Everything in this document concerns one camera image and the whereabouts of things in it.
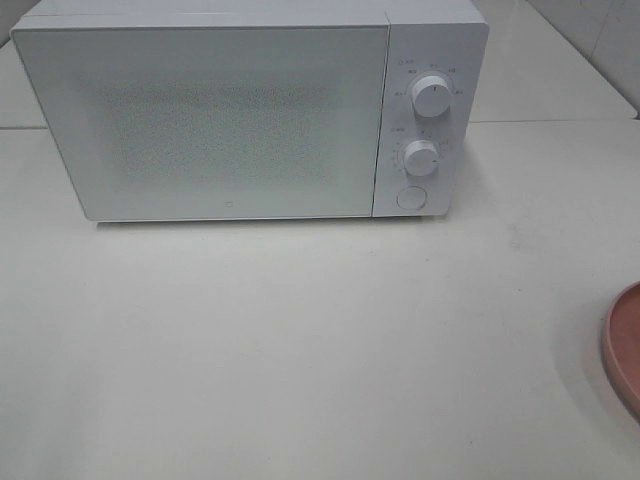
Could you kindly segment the round door release button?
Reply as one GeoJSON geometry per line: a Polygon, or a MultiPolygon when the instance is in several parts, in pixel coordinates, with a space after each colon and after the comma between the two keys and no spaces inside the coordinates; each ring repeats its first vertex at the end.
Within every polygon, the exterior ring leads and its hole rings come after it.
{"type": "Polygon", "coordinates": [[[427,199],[427,192],[423,188],[410,186],[398,193],[396,202],[404,210],[418,211],[426,206],[427,199]]]}

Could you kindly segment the white microwave door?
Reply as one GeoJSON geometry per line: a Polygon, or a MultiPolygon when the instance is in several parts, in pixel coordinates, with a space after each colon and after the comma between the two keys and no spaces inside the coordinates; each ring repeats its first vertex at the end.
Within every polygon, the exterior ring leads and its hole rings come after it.
{"type": "Polygon", "coordinates": [[[366,216],[383,26],[19,31],[85,216],[366,216]]]}

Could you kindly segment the pink round plate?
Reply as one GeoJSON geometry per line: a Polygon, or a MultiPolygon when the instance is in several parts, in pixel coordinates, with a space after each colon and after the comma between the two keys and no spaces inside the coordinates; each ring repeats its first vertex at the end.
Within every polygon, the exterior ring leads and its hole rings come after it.
{"type": "Polygon", "coordinates": [[[631,414],[639,419],[639,283],[612,303],[602,328],[603,366],[631,414]]]}

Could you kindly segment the white lower timer knob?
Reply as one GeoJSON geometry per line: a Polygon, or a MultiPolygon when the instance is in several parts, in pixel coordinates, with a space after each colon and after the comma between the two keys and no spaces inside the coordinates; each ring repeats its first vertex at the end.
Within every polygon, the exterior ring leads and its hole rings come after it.
{"type": "Polygon", "coordinates": [[[402,162],[410,176],[429,176],[439,166],[440,152],[432,141],[415,140],[404,147],[402,162]]]}

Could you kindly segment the white upper power knob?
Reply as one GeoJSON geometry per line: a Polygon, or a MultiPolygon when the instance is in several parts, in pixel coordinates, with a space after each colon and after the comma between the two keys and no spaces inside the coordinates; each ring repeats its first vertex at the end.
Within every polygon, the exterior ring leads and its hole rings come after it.
{"type": "Polygon", "coordinates": [[[427,72],[412,82],[409,94],[413,110],[418,116],[435,118],[451,105],[452,82],[441,72],[427,72]]]}

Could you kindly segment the white microwave oven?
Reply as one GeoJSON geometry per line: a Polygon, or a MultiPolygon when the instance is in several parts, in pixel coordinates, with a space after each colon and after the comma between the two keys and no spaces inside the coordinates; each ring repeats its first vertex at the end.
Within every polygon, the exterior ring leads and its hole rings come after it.
{"type": "Polygon", "coordinates": [[[374,26],[385,27],[388,37],[372,208],[366,216],[317,218],[443,215],[489,35],[486,20],[469,1],[42,1],[16,23],[11,39],[16,47],[19,31],[374,26]],[[422,118],[413,110],[409,87],[431,71],[451,80],[453,97],[443,114],[422,118]],[[410,176],[404,169],[403,149],[415,140],[432,141],[440,152],[429,176],[410,176]],[[397,205],[398,193],[410,186],[427,192],[421,210],[397,205]]]}

